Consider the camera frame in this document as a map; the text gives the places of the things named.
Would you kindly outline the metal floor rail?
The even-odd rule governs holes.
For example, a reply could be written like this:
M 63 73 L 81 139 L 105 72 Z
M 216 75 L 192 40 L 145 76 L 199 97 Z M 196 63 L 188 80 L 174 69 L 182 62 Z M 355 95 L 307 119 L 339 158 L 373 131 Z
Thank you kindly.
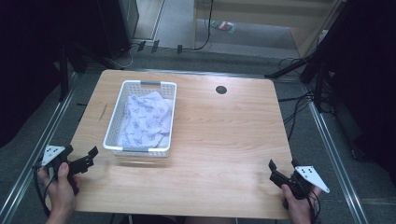
M 355 224 L 370 224 L 361 204 L 361 199 L 353 186 L 344 163 L 341 160 L 325 119 L 322 114 L 318 112 L 313 103 L 311 103 L 309 107 Z
M 50 93 L 10 143 L 0 148 L 0 224 L 9 224 L 32 178 L 31 165 L 49 143 L 72 98 L 79 74 L 69 75 L 69 88 L 60 102 L 61 87 Z

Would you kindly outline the person's right hand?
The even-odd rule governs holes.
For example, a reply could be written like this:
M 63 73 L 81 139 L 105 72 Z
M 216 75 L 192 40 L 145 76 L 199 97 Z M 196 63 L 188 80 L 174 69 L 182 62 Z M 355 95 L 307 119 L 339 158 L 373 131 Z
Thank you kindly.
M 283 202 L 287 201 L 289 205 L 289 219 L 291 224 L 312 224 L 312 216 L 311 216 L 311 208 L 315 203 L 315 200 L 318 198 L 321 193 L 321 189 L 318 187 L 314 187 L 310 192 L 310 201 L 312 205 L 309 205 L 308 200 L 297 200 L 290 188 L 287 185 L 282 185 L 281 190 L 283 195 L 281 196 L 281 200 Z

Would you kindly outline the black metal stand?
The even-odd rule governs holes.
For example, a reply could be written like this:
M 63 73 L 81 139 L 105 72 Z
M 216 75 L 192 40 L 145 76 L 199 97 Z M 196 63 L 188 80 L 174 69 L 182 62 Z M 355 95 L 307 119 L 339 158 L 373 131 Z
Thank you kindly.
M 265 77 L 279 78 L 304 65 L 304 71 L 300 75 L 300 80 L 302 83 L 308 84 L 314 77 L 317 77 L 313 102 L 315 108 L 319 112 L 322 112 L 322 89 L 324 78 L 329 73 L 329 62 L 336 49 L 340 47 L 339 42 L 343 35 L 347 33 L 347 26 L 350 24 L 350 18 L 354 14 L 354 7 L 358 1 L 346 0 L 344 7 L 341 9 L 339 16 L 335 19 L 328 33 L 308 56 L 273 74 L 265 75 Z

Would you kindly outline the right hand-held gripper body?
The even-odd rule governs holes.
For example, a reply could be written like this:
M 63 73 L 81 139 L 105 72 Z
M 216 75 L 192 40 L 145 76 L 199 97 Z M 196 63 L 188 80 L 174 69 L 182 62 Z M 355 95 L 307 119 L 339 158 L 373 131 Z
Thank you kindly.
M 279 188 L 282 185 L 287 185 L 297 200 L 306 199 L 309 204 L 312 204 L 309 196 L 314 187 L 318 187 L 326 193 L 330 192 L 313 166 L 297 166 L 290 177 L 281 174 L 276 169 L 271 171 L 269 179 Z

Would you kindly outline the white patterned cloth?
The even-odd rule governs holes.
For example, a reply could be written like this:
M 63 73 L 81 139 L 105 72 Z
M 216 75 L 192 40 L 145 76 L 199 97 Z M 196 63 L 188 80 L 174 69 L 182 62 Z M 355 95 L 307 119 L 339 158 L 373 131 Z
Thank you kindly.
M 157 147 L 170 133 L 172 103 L 157 91 L 143 96 L 129 95 L 118 144 L 129 148 Z

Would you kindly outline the light wooden furniture frame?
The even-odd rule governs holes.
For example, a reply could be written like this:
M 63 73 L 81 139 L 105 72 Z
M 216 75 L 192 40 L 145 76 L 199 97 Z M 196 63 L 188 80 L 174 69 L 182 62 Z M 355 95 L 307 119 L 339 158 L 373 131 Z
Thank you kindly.
M 299 55 L 304 57 L 320 33 L 337 17 L 342 0 L 193 0 L 193 31 L 196 21 L 212 19 L 289 27 Z

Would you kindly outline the colourful packet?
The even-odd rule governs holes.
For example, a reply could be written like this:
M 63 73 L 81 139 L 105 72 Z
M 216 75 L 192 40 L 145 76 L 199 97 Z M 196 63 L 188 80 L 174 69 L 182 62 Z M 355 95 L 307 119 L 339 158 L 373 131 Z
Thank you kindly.
M 236 26 L 234 23 L 229 22 L 229 21 L 212 21 L 210 22 L 210 25 L 213 28 L 216 28 L 218 30 L 224 31 L 224 32 L 228 32 L 228 33 L 233 33 Z

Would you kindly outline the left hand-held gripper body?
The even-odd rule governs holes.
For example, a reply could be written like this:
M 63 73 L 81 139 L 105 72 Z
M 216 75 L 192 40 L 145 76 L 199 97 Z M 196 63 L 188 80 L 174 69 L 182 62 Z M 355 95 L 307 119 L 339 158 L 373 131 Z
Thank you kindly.
M 61 146 L 46 146 L 43 156 L 38 160 L 38 162 L 33 166 L 35 170 L 39 170 L 41 167 L 45 167 L 49 172 L 50 180 L 58 179 L 58 170 L 62 163 L 67 163 L 69 167 L 69 172 L 67 175 L 67 180 L 71 185 L 74 194 L 79 193 L 77 183 L 74 179 L 74 175 L 83 174 L 88 171 L 90 167 L 93 166 L 93 157 L 88 154 L 82 158 L 75 161 L 70 161 L 68 156 L 64 154 L 66 147 Z

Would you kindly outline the dark cabinet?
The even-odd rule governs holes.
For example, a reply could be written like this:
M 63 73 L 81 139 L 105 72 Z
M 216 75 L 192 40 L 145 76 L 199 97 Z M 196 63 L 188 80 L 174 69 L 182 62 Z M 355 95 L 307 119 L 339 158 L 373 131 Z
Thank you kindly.
M 96 0 L 106 54 L 116 59 L 132 46 L 139 21 L 136 0 Z

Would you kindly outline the person's left hand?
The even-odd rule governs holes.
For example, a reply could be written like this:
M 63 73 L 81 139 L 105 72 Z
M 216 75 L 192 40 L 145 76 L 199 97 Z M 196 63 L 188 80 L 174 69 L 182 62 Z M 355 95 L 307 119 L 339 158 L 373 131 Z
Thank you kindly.
M 45 224 L 68 224 L 77 206 L 76 196 L 67 177 L 69 166 L 63 162 L 58 169 L 58 180 L 50 182 L 44 167 L 38 171 L 38 177 L 48 186 L 51 210 Z

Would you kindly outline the white plastic basket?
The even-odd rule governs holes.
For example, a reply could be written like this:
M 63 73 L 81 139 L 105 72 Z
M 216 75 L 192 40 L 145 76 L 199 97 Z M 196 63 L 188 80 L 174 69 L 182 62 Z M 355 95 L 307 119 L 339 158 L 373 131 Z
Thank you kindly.
M 153 91 L 157 91 L 163 99 L 172 100 L 172 121 L 170 133 L 167 134 L 157 147 L 153 148 L 129 148 L 121 147 L 118 144 L 120 131 L 124 124 L 124 107 L 129 95 L 143 96 Z M 171 146 L 174 112 L 177 98 L 177 84 L 165 81 L 143 81 L 126 80 L 122 83 L 120 93 L 113 110 L 112 117 L 107 127 L 106 136 L 103 142 L 105 149 L 111 150 L 117 156 L 134 157 L 168 157 Z

